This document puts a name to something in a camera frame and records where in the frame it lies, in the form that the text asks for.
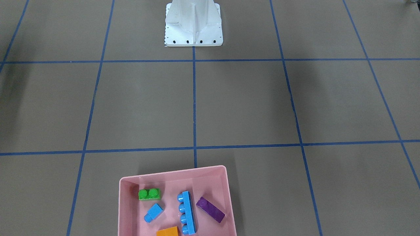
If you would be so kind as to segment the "long blue four-stud block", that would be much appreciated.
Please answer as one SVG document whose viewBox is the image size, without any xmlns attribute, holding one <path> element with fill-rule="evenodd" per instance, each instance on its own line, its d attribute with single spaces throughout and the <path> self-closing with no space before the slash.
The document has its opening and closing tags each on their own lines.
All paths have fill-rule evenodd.
<svg viewBox="0 0 420 236">
<path fill-rule="evenodd" d="M 178 210 L 180 212 L 180 222 L 182 224 L 181 232 L 183 235 L 193 235 L 197 232 L 195 224 L 195 215 L 192 206 L 192 199 L 189 191 L 183 191 L 177 196 L 180 203 Z"/>
</svg>

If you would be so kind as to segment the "orange sloped block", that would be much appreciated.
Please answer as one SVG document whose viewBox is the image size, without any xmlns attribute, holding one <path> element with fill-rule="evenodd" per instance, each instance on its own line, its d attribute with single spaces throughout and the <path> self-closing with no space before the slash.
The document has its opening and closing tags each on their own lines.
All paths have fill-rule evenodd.
<svg viewBox="0 0 420 236">
<path fill-rule="evenodd" d="M 179 236 L 179 230 L 177 226 L 168 227 L 158 230 L 156 236 Z"/>
</svg>

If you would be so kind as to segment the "green two-stud block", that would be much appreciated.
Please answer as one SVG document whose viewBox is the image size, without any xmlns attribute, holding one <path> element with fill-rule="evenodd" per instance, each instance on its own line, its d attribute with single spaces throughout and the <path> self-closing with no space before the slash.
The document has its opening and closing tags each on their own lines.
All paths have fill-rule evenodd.
<svg viewBox="0 0 420 236">
<path fill-rule="evenodd" d="M 140 189 L 138 191 L 138 200 L 140 201 L 151 201 L 151 200 L 160 200 L 161 191 L 158 188 L 150 189 Z"/>
</svg>

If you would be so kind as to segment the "pink plastic box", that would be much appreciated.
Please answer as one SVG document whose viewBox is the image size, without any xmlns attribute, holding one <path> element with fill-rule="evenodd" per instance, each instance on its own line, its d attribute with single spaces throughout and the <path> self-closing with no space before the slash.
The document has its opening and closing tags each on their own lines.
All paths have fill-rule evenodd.
<svg viewBox="0 0 420 236">
<path fill-rule="evenodd" d="M 158 188 L 160 200 L 140 201 L 140 189 Z M 197 236 L 236 236 L 231 194 L 226 167 L 223 165 L 187 170 L 123 177 L 119 181 L 118 224 L 119 236 L 155 236 L 156 232 L 177 226 L 182 235 L 177 196 L 189 191 L 192 199 Z M 196 206 L 200 197 L 206 198 L 223 213 L 219 224 Z M 151 223 L 144 221 L 147 211 L 158 203 L 164 212 Z"/>
</svg>

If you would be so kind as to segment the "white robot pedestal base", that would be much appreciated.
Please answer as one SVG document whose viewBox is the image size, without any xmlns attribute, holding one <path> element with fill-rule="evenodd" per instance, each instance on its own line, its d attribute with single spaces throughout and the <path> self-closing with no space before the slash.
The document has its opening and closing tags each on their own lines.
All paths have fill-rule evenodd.
<svg viewBox="0 0 420 236">
<path fill-rule="evenodd" d="M 222 46 L 221 9 L 213 0 L 173 0 L 165 9 L 166 47 Z"/>
</svg>

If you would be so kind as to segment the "purple sloped block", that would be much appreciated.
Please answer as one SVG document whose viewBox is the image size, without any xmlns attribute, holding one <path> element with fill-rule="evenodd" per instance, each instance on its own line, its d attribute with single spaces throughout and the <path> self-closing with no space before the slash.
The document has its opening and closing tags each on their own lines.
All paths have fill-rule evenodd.
<svg viewBox="0 0 420 236">
<path fill-rule="evenodd" d="M 200 197 L 196 203 L 196 206 L 203 210 L 206 214 L 208 214 L 213 220 L 217 223 L 221 223 L 222 220 L 225 218 L 225 213 L 223 213 L 219 208 L 217 208 L 214 204 L 209 202 L 206 198 Z"/>
</svg>

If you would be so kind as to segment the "small blue single-stud block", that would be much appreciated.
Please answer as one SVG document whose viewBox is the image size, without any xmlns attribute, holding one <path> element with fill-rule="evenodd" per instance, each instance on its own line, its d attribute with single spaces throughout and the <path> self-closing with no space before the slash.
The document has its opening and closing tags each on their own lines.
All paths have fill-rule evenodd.
<svg viewBox="0 0 420 236">
<path fill-rule="evenodd" d="M 163 212 L 164 209 L 158 203 L 155 203 L 145 214 L 144 221 L 149 224 L 157 217 L 159 217 Z"/>
</svg>

